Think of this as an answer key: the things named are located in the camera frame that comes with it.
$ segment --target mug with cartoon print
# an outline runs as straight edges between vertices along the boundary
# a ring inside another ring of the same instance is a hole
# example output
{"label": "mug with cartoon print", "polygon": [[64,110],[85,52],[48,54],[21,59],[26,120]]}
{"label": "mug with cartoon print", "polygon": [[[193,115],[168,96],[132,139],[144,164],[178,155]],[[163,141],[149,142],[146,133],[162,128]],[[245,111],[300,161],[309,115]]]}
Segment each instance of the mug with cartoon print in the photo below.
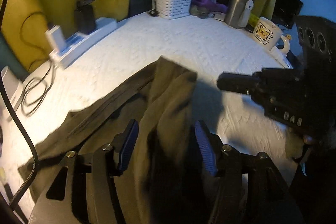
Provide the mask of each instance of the mug with cartoon print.
{"label": "mug with cartoon print", "polygon": [[267,18],[259,18],[258,23],[252,33],[252,38],[269,51],[278,43],[278,40],[281,38],[285,46],[280,51],[283,54],[287,54],[289,52],[289,37],[284,37],[280,28]]}

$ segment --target black box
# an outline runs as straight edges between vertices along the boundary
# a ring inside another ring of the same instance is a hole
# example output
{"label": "black box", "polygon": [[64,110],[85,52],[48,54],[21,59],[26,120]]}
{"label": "black box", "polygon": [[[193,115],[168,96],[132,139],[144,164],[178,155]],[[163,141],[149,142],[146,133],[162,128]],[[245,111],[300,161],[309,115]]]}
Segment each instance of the black box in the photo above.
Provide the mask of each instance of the black box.
{"label": "black box", "polygon": [[90,34],[96,29],[96,20],[93,7],[90,4],[79,7],[74,12],[77,30],[84,34]]}

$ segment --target bed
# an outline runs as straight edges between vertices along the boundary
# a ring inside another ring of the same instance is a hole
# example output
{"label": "bed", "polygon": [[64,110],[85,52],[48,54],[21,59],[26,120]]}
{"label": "bed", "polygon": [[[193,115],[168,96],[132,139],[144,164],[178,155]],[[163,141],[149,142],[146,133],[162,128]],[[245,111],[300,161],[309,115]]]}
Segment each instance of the bed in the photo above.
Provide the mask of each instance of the bed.
{"label": "bed", "polygon": [[[266,118],[249,96],[216,88],[216,79],[223,71],[251,74],[262,67],[281,66],[247,33],[214,19],[187,16],[166,20],[144,13],[124,20],[70,67],[56,70],[53,87],[31,117],[24,117],[20,108],[17,115],[33,143],[41,142],[61,125],[68,111],[89,106],[161,55],[198,73],[193,120],[205,120],[223,143],[240,152],[255,155],[265,151],[290,184],[297,165],[286,158],[286,127]],[[43,76],[48,68],[44,63],[25,82]],[[36,88],[30,96],[41,92]],[[1,127],[4,142],[0,165],[16,192],[23,182],[17,167],[31,157],[31,152],[13,121],[2,119]],[[19,205],[29,216],[34,206],[29,192]]]}

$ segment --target white power strip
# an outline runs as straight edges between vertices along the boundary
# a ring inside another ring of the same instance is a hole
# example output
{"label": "white power strip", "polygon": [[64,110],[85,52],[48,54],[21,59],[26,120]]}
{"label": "white power strip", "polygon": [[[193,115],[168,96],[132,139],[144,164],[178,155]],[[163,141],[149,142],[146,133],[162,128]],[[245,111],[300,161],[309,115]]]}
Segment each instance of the white power strip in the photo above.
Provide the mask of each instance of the white power strip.
{"label": "white power strip", "polygon": [[96,20],[97,29],[90,34],[76,32],[66,40],[68,45],[63,51],[53,50],[49,57],[56,66],[62,69],[71,65],[78,57],[103,37],[117,29],[117,21],[112,18],[101,17]]}

